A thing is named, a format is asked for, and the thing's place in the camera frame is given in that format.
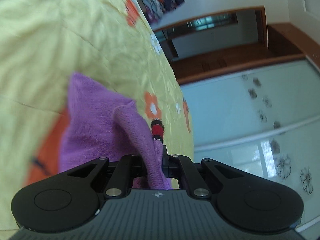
yellow bedsheet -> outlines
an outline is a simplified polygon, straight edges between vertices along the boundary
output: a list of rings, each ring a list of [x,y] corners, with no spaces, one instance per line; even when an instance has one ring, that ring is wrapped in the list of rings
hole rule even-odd
[[[66,105],[72,72],[161,117],[169,154],[193,157],[192,123],[179,85],[136,0],[0,0],[0,230],[35,154]]]

frosted glass panel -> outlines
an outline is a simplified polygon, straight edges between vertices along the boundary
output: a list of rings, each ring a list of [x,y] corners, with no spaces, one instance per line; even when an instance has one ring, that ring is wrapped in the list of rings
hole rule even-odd
[[[320,121],[256,142],[195,153],[194,162],[212,158],[289,186],[304,201],[302,225],[320,215],[319,132]]]
[[[195,146],[272,130],[320,114],[320,78],[308,61],[183,86]]]

purple cloth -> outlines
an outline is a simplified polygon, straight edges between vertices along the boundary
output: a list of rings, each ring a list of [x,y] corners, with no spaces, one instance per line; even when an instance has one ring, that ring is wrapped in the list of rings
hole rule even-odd
[[[155,150],[149,126],[137,113],[132,99],[74,73],[68,89],[68,109],[70,126],[62,139],[60,172],[100,156],[113,162],[124,155],[138,153],[148,171],[149,187],[171,189],[161,169],[159,149]]]

gray gripper base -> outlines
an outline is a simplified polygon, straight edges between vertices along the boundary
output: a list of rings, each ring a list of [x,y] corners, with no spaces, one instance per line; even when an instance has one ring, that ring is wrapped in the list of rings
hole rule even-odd
[[[108,200],[101,211],[79,228],[37,233],[25,228],[12,240],[302,240],[294,230],[255,235],[226,223],[208,201],[190,198],[184,190],[133,189],[122,199]]]

window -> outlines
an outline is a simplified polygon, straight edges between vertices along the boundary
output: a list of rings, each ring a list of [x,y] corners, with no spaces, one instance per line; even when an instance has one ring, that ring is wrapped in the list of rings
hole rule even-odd
[[[193,32],[237,23],[238,20],[236,13],[227,13],[216,16],[207,16],[196,20],[188,21],[183,24],[170,27],[163,31],[156,32],[155,34],[159,42],[161,42],[165,40],[172,40],[174,38],[187,35]]]

